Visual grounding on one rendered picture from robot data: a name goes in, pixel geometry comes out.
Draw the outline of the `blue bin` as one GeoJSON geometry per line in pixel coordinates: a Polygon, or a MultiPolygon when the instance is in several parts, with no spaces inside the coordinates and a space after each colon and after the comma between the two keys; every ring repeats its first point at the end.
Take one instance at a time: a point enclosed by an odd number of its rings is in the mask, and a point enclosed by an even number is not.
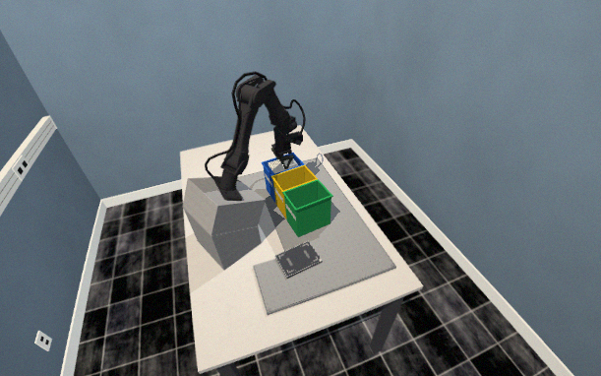
{"type": "MultiPolygon", "coordinates": [[[[299,157],[298,157],[298,156],[297,156],[295,153],[289,154],[289,156],[291,156],[291,155],[293,155],[293,159],[294,159],[294,160],[297,162],[297,164],[298,164],[298,166],[296,166],[296,167],[299,167],[299,166],[305,165],[305,164],[304,164],[304,163],[303,163],[303,162],[302,162],[302,161],[299,159],[299,157]]],[[[275,202],[275,195],[274,195],[274,188],[273,188],[273,180],[272,180],[272,178],[271,178],[271,177],[272,177],[273,175],[275,175],[275,174],[274,174],[274,173],[273,173],[273,171],[270,169],[270,167],[269,167],[269,162],[272,162],[272,161],[275,161],[275,160],[277,160],[277,158],[272,158],[272,159],[269,159],[269,160],[266,160],[266,161],[263,161],[263,162],[262,162],[262,165],[263,165],[263,168],[264,168],[264,174],[265,174],[265,180],[266,180],[266,186],[267,186],[267,190],[268,190],[268,192],[270,193],[270,195],[271,195],[272,199],[274,200],[274,202],[275,202]]],[[[293,168],[296,168],[296,167],[293,167],[293,168]]],[[[293,168],[290,168],[290,169],[293,169],[293,168]]],[[[287,170],[290,170],[290,169],[287,169],[287,170]]],[[[284,171],[287,171],[287,170],[284,170],[284,171]]],[[[284,172],[284,171],[282,171],[282,172],[284,172]]]]}

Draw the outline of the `yellow open bin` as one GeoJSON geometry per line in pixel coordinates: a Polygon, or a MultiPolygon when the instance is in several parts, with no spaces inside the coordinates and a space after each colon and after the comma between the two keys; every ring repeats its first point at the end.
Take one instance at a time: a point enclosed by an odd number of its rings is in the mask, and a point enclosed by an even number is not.
{"type": "Polygon", "coordinates": [[[281,172],[273,175],[271,178],[273,180],[276,205],[285,218],[286,209],[282,192],[318,179],[306,165],[281,172]]]}

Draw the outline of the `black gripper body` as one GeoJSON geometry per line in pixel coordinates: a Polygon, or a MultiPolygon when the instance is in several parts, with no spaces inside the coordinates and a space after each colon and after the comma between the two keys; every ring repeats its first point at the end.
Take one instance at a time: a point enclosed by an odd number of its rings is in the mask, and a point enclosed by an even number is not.
{"type": "MultiPolygon", "coordinates": [[[[286,139],[287,139],[287,137],[286,137],[286,139]]],[[[285,140],[286,140],[286,139],[285,139],[285,140]]],[[[289,158],[289,154],[292,154],[292,151],[291,151],[291,149],[290,149],[290,150],[287,150],[287,151],[285,151],[285,150],[284,150],[283,141],[285,141],[285,140],[278,141],[278,140],[274,139],[274,141],[275,141],[275,144],[272,144],[272,145],[271,145],[271,147],[275,149],[275,154],[277,155],[277,157],[278,157],[280,160],[287,159],[287,158],[289,158]],[[287,156],[283,156],[283,155],[285,155],[285,154],[288,154],[288,155],[287,155],[287,156]]]]}

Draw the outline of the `white well plate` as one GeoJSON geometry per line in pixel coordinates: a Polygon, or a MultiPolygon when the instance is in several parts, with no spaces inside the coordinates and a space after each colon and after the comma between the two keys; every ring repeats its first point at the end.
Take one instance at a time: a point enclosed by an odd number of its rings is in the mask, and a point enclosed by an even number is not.
{"type": "MultiPolygon", "coordinates": [[[[288,164],[288,161],[289,161],[289,159],[284,161],[284,164],[285,164],[285,166],[287,166],[287,164],[288,164]]],[[[290,169],[290,168],[293,168],[293,167],[296,167],[296,166],[298,166],[298,164],[297,164],[297,162],[296,162],[296,161],[293,159],[293,160],[292,160],[292,162],[289,164],[289,167],[288,167],[287,169],[290,169]]],[[[276,173],[279,173],[279,172],[282,172],[282,171],[284,171],[284,170],[287,170],[287,169],[285,169],[285,168],[283,167],[283,165],[282,165],[282,163],[280,162],[280,160],[279,160],[279,159],[278,159],[278,160],[275,160],[275,161],[272,161],[272,162],[269,162],[269,167],[270,167],[270,169],[273,171],[273,173],[274,173],[274,174],[276,174],[276,173]]]]}

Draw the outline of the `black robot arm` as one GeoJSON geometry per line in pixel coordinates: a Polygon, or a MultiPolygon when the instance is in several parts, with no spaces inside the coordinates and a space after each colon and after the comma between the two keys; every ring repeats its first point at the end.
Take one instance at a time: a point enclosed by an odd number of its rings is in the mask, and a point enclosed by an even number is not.
{"type": "Polygon", "coordinates": [[[280,103],[274,91],[275,85],[275,81],[264,81],[262,77],[255,75],[240,84],[236,90],[241,121],[237,132],[239,119],[237,118],[234,138],[230,146],[234,145],[236,138],[235,147],[226,154],[220,166],[223,169],[222,175],[213,178],[224,200],[242,201],[236,189],[236,182],[238,175],[241,175],[248,165],[251,132],[256,114],[263,104],[268,109],[270,124],[275,126],[274,138],[282,141],[287,137],[283,141],[285,151],[291,149],[291,143],[300,146],[303,142],[303,135],[299,131],[290,133],[297,128],[296,117],[289,115],[280,103]]]}

